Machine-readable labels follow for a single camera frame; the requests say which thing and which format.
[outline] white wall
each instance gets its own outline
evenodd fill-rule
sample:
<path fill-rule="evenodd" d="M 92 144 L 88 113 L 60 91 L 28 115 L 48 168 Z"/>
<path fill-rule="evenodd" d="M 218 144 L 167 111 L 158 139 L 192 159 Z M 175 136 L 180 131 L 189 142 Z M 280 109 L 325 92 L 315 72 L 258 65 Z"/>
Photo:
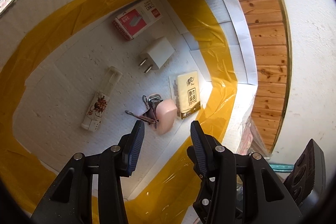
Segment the white wall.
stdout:
<path fill-rule="evenodd" d="M 325 155 L 327 180 L 336 167 L 336 5 L 285 0 L 292 34 L 290 97 L 272 161 L 293 164 L 313 138 Z"/>

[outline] blue textured finger pad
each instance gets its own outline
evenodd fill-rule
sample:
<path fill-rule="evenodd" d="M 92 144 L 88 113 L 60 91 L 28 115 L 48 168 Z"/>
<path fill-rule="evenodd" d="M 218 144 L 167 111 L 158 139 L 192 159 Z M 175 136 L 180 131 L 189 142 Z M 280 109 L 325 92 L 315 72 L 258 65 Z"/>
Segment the blue textured finger pad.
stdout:
<path fill-rule="evenodd" d="M 193 142 L 199 170 L 205 175 L 207 172 L 206 156 L 204 147 L 200 139 L 200 134 L 202 134 L 202 132 L 198 132 L 194 123 L 192 122 L 190 125 L 190 136 Z"/>
<path fill-rule="evenodd" d="M 144 136 L 145 136 L 145 127 L 144 124 L 142 123 L 136 132 L 136 137 L 133 141 L 133 146 L 128 155 L 127 172 L 129 175 L 131 175 L 132 172 L 135 171 L 135 168 L 137 166 Z"/>

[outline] yellow tape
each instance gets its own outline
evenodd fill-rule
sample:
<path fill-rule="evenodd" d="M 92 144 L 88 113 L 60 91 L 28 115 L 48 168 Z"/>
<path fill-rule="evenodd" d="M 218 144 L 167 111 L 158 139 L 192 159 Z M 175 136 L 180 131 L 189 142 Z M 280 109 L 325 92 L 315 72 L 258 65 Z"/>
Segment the yellow tape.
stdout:
<path fill-rule="evenodd" d="M 0 73 L 0 174 L 19 205 L 33 212 L 55 175 L 15 140 L 12 116 L 34 69 L 70 36 L 134 0 L 74 0 L 40 22 L 21 41 Z M 222 140 L 230 119 L 236 77 L 224 34 L 205 0 L 168 0 L 199 42 L 213 90 L 198 120 L 207 134 Z M 186 155 L 188 139 L 145 190 L 125 204 L 130 223 L 180 223 L 195 200 L 200 180 Z M 93 208 L 97 208 L 93 198 Z M 97 221 L 97 210 L 94 210 Z"/>

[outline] white power adapter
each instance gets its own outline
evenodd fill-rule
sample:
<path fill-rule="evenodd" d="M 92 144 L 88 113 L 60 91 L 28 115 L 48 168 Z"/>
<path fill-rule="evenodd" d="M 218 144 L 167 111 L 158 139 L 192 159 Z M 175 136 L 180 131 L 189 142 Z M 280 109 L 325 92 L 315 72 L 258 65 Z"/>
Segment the white power adapter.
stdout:
<path fill-rule="evenodd" d="M 142 53 L 140 57 L 143 58 L 139 66 L 148 63 L 149 67 L 144 71 L 149 72 L 151 69 L 158 70 L 162 67 L 168 58 L 175 52 L 166 37 L 155 39 Z"/>

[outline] brass trim strip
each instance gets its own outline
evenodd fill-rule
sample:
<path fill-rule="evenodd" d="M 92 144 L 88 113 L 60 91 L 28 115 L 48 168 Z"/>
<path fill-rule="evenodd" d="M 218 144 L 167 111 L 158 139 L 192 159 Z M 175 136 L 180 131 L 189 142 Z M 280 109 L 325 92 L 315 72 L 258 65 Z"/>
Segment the brass trim strip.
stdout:
<path fill-rule="evenodd" d="M 282 128 L 282 124 L 283 124 L 283 121 L 284 121 L 284 118 L 285 118 L 287 105 L 288 105 L 288 99 L 289 99 L 289 92 L 290 92 L 290 87 L 291 87 L 291 81 L 292 81 L 292 38 L 291 38 L 291 31 L 290 31 L 290 27 L 289 27 L 288 14 L 287 14 L 285 0 L 278 0 L 278 2 L 279 2 L 279 5 L 280 5 L 283 24 L 285 26 L 285 33 L 286 33 L 287 84 L 286 84 L 285 101 L 283 103 L 283 109 L 282 109 L 280 124 L 279 124 L 277 134 L 276 134 L 275 140 L 274 140 L 272 148 L 271 148 L 271 153 L 273 152 L 275 144 L 277 143 L 277 140 L 279 138 L 279 134 L 280 134 L 280 131 L 281 131 L 281 128 Z"/>

